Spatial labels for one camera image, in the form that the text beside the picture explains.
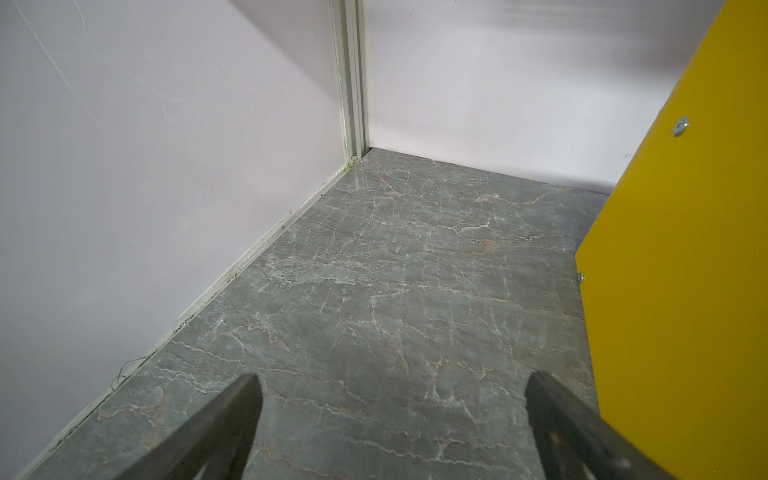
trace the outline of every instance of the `metal corner post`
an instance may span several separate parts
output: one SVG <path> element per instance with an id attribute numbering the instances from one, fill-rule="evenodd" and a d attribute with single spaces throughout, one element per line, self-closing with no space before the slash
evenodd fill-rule
<path id="1" fill-rule="evenodd" d="M 368 151 L 362 0 L 331 0 L 347 163 Z"/>

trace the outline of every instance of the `metal screw head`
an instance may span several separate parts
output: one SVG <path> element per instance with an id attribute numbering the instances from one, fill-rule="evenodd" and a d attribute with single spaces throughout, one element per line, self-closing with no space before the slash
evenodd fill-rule
<path id="1" fill-rule="evenodd" d="M 675 124 L 674 128 L 672 129 L 672 133 L 675 137 L 679 137 L 683 134 L 683 132 L 685 132 L 686 128 L 688 128 L 688 117 L 682 117 Z"/>

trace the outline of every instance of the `marble floor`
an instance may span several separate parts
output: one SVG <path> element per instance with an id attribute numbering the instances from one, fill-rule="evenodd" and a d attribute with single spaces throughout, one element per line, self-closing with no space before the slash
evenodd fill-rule
<path id="1" fill-rule="evenodd" d="M 543 478 L 523 390 L 596 405 L 574 253 L 606 199 L 375 149 L 31 478 L 111 478 L 243 372 L 245 478 Z"/>

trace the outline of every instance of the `yellow door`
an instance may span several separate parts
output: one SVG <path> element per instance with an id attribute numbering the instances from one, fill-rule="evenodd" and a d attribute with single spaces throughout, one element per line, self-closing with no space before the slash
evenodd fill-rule
<path id="1" fill-rule="evenodd" d="M 678 478 L 768 478 L 766 226 L 768 2 L 729 0 L 576 255 L 601 414 Z"/>

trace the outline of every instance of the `white wall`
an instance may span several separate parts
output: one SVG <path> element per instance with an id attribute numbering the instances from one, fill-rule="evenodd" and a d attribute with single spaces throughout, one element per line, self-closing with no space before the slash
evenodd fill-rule
<path id="1" fill-rule="evenodd" d="M 370 144 L 611 191 L 722 4 L 366 0 Z"/>
<path id="2" fill-rule="evenodd" d="M 326 0 L 0 0 L 0 478 L 344 163 Z"/>

